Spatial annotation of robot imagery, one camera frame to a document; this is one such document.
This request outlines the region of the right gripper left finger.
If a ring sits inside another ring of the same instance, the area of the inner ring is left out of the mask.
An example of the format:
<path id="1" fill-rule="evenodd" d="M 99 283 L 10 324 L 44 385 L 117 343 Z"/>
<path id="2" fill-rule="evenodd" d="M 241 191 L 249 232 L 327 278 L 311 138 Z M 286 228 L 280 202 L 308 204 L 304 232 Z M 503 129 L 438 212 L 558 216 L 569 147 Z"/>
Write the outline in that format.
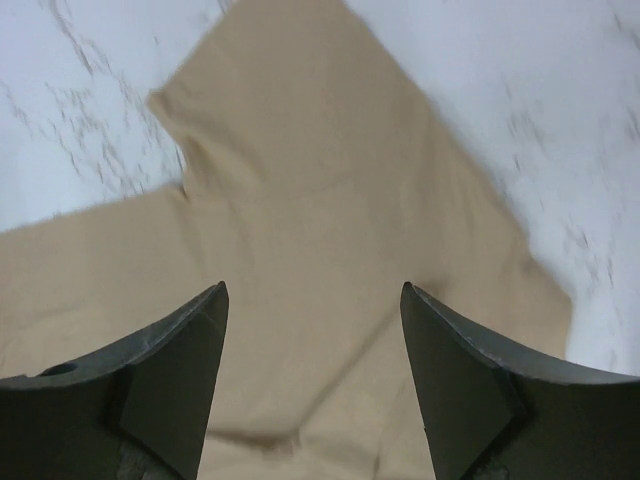
<path id="1" fill-rule="evenodd" d="M 94 352 L 2 379 L 2 478 L 196 478 L 228 309 L 218 283 Z"/>

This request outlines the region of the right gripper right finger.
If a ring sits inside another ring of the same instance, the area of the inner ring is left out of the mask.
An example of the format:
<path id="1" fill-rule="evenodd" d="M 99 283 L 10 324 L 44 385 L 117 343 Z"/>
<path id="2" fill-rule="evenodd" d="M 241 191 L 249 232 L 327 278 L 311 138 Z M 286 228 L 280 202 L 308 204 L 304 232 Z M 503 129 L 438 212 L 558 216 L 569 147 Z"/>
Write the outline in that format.
<path id="1" fill-rule="evenodd" d="M 439 479 L 639 475 L 639 381 L 517 343 L 405 284 L 401 319 Z"/>

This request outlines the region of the tan t shirt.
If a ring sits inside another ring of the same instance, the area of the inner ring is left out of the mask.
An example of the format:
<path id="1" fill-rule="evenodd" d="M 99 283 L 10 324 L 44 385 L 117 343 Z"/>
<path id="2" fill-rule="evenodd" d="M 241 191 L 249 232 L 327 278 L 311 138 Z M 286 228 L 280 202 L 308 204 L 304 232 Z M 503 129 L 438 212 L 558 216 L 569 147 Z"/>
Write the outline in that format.
<path id="1" fill-rule="evenodd" d="M 240 1 L 149 100 L 184 181 L 1 238 L 1 372 L 224 281 L 203 479 L 429 479 L 405 282 L 553 356 L 571 302 L 419 88 L 340 1 Z"/>

